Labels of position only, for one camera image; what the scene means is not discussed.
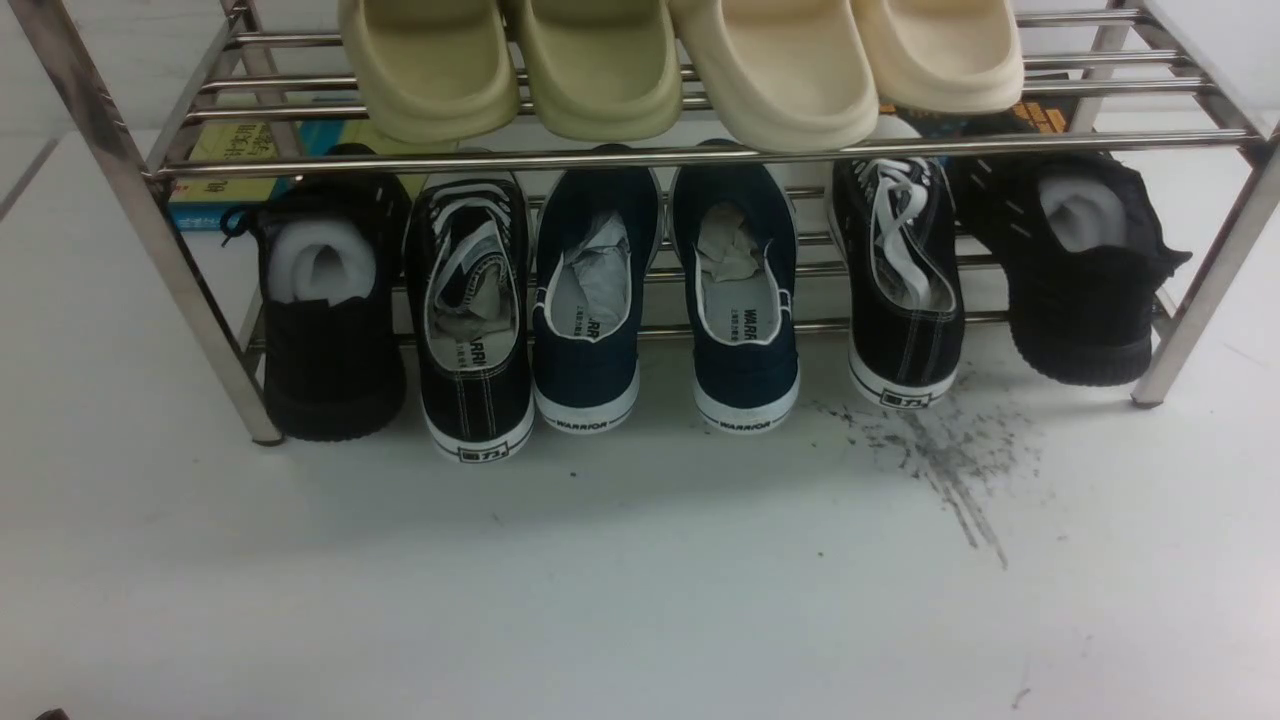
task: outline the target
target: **white wall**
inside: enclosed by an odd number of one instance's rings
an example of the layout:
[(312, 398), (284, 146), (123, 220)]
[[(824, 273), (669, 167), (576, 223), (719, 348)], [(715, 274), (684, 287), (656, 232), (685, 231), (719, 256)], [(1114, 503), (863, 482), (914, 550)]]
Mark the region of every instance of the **white wall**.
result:
[[(65, 0), (125, 118), (157, 127), (207, 46), (220, 14), (215, 0)], [(1015, 0), (1024, 10), (1098, 8), (1103, 0)], [(259, 0), (268, 27), (333, 29), (335, 0)], [(1240, 88), (1249, 109), (1280, 108), (1280, 3), (1274, 0), (1164, 0), (1192, 41)], [(1034, 31), (1028, 53), (1085, 49), (1092, 28)], [(338, 53), (288, 51), (285, 70), (339, 69)], [(70, 122), (49, 87), (8, 5), (0, 9), (0, 135), (59, 133)], [(1126, 108), (1170, 106), (1134, 97)]]

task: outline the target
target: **slide sandal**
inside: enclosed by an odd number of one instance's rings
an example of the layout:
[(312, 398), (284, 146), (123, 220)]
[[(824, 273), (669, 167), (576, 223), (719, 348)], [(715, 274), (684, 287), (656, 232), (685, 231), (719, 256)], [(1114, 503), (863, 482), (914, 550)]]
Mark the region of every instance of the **slide sandal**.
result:
[(879, 99), (849, 0), (671, 0), (671, 9), (740, 142), (831, 150), (876, 129)]
[(484, 135), (520, 94), (494, 0), (339, 0), (338, 24), (369, 117), (403, 142)]
[(506, 0), (538, 117), (572, 140), (643, 140), (680, 118), (663, 0)]
[(936, 113), (1007, 110), (1023, 94), (1010, 0), (854, 0), (881, 92)]

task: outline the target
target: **black sneaker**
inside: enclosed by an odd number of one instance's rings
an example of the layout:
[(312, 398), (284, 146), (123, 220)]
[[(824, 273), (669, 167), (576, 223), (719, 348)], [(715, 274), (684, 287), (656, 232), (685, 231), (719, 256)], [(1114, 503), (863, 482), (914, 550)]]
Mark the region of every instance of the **black sneaker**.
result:
[(644, 277), (662, 229), (662, 190), (649, 169), (570, 170), (548, 193), (538, 219), (534, 391), (552, 427), (600, 433), (635, 407)]
[(671, 227), (685, 268), (698, 409), (728, 433), (776, 428), (800, 395), (790, 200), (764, 165), (681, 168)]
[[(966, 132), (1023, 131), (995, 117)], [(948, 172), (961, 224), (1009, 275), (1023, 359), (1066, 384), (1140, 378), (1155, 293), (1192, 256), (1165, 246), (1142, 176), (1096, 152), (955, 158)]]
[[(372, 155), (342, 145), (330, 155)], [(392, 328), (408, 193), (396, 176), (301, 181), (261, 205), (234, 208), (223, 232), (259, 247), (268, 414), (287, 436), (343, 441), (374, 433), (404, 401)]]
[(404, 279), (436, 446), (462, 462), (516, 452), (534, 428), (529, 222), (516, 178), (431, 176), (413, 206)]
[[(877, 137), (919, 135), (882, 118)], [(934, 160), (836, 163), (827, 217), (849, 266), (849, 370), (884, 407), (928, 407), (955, 382), (964, 299), (954, 215)]]

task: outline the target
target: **black rubber sole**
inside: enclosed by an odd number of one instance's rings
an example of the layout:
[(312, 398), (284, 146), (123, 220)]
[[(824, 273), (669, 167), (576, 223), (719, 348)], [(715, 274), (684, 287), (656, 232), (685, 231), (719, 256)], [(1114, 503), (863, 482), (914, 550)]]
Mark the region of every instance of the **black rubber sole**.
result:
[(298, 402), (274, 392), (270, 383), (262, 389), (266, 413), (280, 432), (307, 442), (346, 442), (371, 436), (399, 415), (404, 405), (404, 368), (378, 392), (335, 404)]
[(1151, 366), (1149, 336), (1125, 346), (1080, 345), (1053, 337), (1020, 316), (1015, 296), (1010, 296), (1009, 307), (1018, 354), (1046, 378), (1069, 386), (1116, 387), (1137, 380)]

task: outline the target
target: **stainless steel shoe rack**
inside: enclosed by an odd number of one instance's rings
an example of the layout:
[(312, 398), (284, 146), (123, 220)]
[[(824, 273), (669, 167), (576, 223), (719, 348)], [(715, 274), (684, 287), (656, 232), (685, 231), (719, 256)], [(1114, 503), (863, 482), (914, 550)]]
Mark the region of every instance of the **stainless steel shoe rack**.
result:
[[(266, 32), (253, 0), (218, 0), (225, 15), (200, 60), (195, 76), (178, 99), (150, 155), (129, 136), (111, 94), (79, 37), (61, 0), (9, 0), (32, 47), (49, 72), (77, 127), (133, 223), (143, 247), (174, 301), (205, 350), (218, 378), (230, 396), (253, 441), (276, 445), (284, 438), (262, 406), (256, 380), (262, 348), (260, 302), (255, 302), (241, 328), (232, 328), (210, 293), (200, 268), (192, 260), (182, 233), (169, 220), (166, 202), (175, 178), (287, 177), (351, 170), (444, 172), (475, 168), (548, 170), (618, 165), (695, 165), (704, 163), (801, 163), (854, 158), (902, 158), (913, 155), (986, 155), (1004, 152), (1048, 152), (1060, 150), (1156, 150), (1179, 147), (1236, 147), (1253, 168), (1235, 206), (1222, 223), (1211, 250), (1203, 258), (1185, 300), (1174, 304), (1166, 295), (1156, 300), (1160, 346), (1147, 375), (1133, 392), (1140, 407), (1164, 402), (1170, 386), (1185, 364), (1210, 318), (1226, 295), (1253, 243), (1280, 204), (1280, 161), (1276, 132), (1260, 128), (1240, 109), (1220, 73), (1202, 61), (1187, 37), (1172, 28), (1153, 0), (1111, 0), (1093, 12), (1024, 13), (1023, 28), (1093, 26), (1093, 49), (1087, 53), (1032, 55), (1029, 70), (1083, 69), (1080, 79), (1030, 79), (1029, 97), (1079, 97), (1071, 132), (1060, 136), (1023, 135), (961, 140), (874, 141), (823, 152), (777, 155), (746, 147), (667, 147), (618, 152), (521, 151), (380, 158), (306, 158), (300, 151), (296, 120), (311, 118), (365, 118), (358, 104), (291, 104), (288, 91), (355, 91), (356, 79), (343, 74), (279, 74), (273, 53), (292, 47), (342, 45), (337, 33)], [(1135, 32), (1148, 49), (1124, 50)], [(233, 76), (237, 67), (244, 73)], [(1114, 79), (1120, 65), (1164, 65), (1172, 77)], [(685, 67), (686, 82), (695, 82), (694, 68)], [(521, 83), (525, 82), (521, 73)], [(251, 92), (257, 104), (219, 108), (220, 92)], [(1092, 132), (1103, 97), (1130, 94), (1193, 95), (1219, 129), (1179, 132)], [(686, 88), (686, 110), (707, 110), (707, 96)], [(526, 101), (522, 114), (532, 113)], [(271, 161), (189, 161), (191, 149), (202, 123), (269, 120), (280, 150)], [(822, 196), (818, 187), (792, 187), (795, 199)], [(826, 243), (824, 233), (809, 233), (803, 245)], [(961, 259), (965, 268), (989, 266), (988, 256)], [(801, 263), (799, 275), (842, 275), (838, 263)], [(655, 270), (654, 282), (677, 282), (678, 272)], [(1004, 313), (970, 313), (970, 323), (1000, 323)], [(844, 332), (844, 318), (796, 323), (801, 333)], [(649, 327), (650, 338), (685, 337), (687, 327)]]

